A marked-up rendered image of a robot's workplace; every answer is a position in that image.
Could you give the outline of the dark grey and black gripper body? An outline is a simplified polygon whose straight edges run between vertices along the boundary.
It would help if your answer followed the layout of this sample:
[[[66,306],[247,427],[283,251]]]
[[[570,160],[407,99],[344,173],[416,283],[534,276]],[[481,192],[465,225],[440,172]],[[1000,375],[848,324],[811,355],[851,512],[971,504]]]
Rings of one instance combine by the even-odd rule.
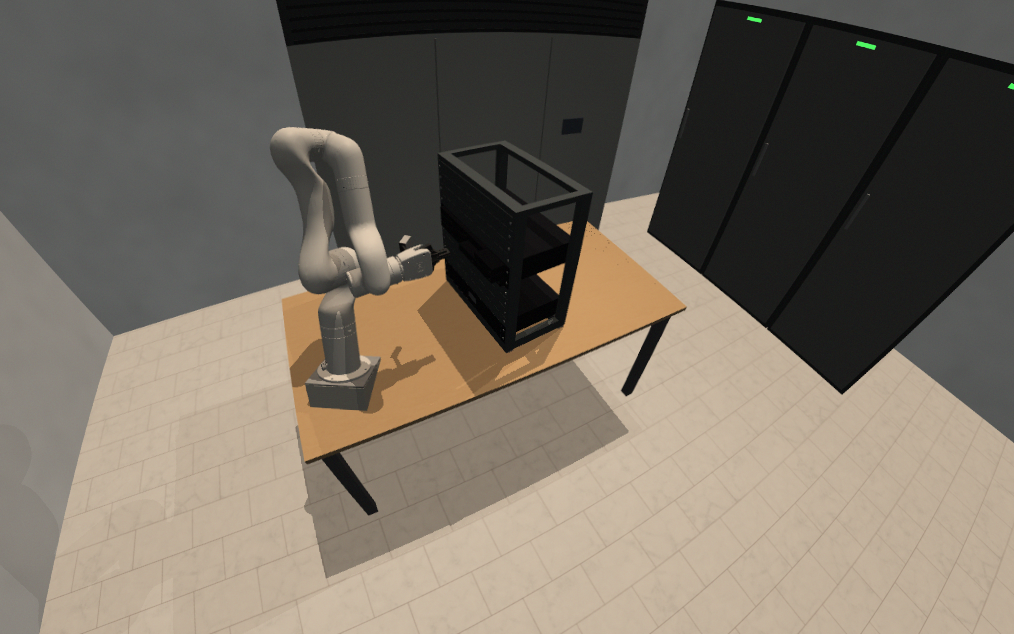
[[[424,278],[430,276],[433,272],[430,251],[428,249],[419,249],[419,246],[424,246],[424,244],[412,246],[399,253],[397,257],[395,257],[402,270],[403,281]],[[413,249],[419,250],[414,251]]]

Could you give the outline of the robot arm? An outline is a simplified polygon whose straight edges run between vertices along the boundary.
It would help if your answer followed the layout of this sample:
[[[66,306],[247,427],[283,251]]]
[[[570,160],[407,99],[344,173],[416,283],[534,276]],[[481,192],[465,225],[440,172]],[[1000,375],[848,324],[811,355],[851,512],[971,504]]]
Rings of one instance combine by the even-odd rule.
[[[299,202],[303,221],[298,266],[301,284],[310,293],[325,294],[318,308],[325,363],[319,365],[318,376],[329,383],[360,379],[370,371],[371,362],[359,354],[355,298],[369,293],[383,295],[403,277],[399,261],[393,256],[387,258],[376,228],[363,154],[348,137],[296,127],[278,130],[271,139],[270,152]],[[310,162],[328,163],[333,169],[354,250],[341,246],[329,251],[334,228],[332,198]]]

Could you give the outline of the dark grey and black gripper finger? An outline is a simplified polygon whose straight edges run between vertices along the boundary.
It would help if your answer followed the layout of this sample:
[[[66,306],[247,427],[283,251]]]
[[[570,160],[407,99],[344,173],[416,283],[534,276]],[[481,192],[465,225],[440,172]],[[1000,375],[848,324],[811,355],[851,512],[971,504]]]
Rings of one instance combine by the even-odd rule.
[[[443,256],[443,257],[439,257],[439,256],[438,256],[438,257],[435,257],[435,258],[431,258],[431,259],[432,259],[432,268],[433,268],[433,271],[434,271],[434,266],[435,266],[435,265],[436,265],[436,264],[437,264],[437,263],[438,263],[438,262],[439,262],[439,261],[440,261],[441,259],[444,259],[444,258],[447,258],[447,257],[450,257],[450,254],[449,254],[449,255],[446,255],[446,256]]]
[[[443,257],[443,256],[446,256],[446,255],[450,254],[450,251],[447,248],[443,248],[443,249],[440,249],[440,250],[436,251],[435,249],[433,249],[430,245],[430,243],[428,243],[428,244],[426,244],[424,246],[421,246],[419,249],[428,249],[430,251],[430,253],[431,253],[431,258],[438,257],[438,256],[439,257]],[[417,250],[419,250],[419,249],[417,249]]]

